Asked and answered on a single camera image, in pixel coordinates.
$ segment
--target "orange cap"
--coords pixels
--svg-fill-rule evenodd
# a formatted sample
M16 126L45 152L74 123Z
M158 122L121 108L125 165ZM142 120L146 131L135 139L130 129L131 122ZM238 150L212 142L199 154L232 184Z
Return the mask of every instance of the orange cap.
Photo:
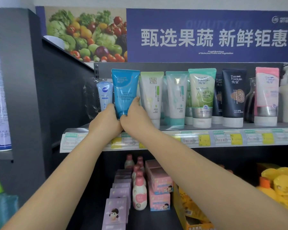
M270 188L270 180L268 178L265 177L260 177L259 178L259 185L263 188Z

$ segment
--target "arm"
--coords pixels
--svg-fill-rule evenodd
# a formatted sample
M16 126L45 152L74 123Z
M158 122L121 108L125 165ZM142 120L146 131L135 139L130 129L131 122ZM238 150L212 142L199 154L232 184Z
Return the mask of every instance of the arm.
M66 229L101 151L121 131L114 106L109 104L90 123L88 135L2 230Z
M128 116L121 118L123 128L145 145L216 229L288 229L288 210L239 177L156 129L138 105L138 100L131 104Z

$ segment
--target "forearm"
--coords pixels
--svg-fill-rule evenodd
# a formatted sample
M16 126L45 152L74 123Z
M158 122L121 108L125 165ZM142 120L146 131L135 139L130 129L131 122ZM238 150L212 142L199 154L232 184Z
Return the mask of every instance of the forearm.
M108 143L105 140L97 132L89 133L3 230L66 229L100 152Z
M217 229L288 229L288 210L171 136L149 129L139 141Z

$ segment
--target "fruit and vegetable image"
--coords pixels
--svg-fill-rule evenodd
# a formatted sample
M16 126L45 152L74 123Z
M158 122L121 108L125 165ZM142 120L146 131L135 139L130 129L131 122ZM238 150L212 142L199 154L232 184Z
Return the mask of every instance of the fruit and vegetable image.
M47 34L62 39L65 50L83 62L128 59L127 22L109 10L74 16L70 10L59 9L49 17Z

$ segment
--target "person's left arm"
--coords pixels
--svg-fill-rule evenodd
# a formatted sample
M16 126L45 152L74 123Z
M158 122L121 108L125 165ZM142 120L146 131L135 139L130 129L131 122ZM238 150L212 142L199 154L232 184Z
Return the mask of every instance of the person's left arm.
M114 105L108 104L90 123L88 135L1 230L66 229L100 153L121 131Z

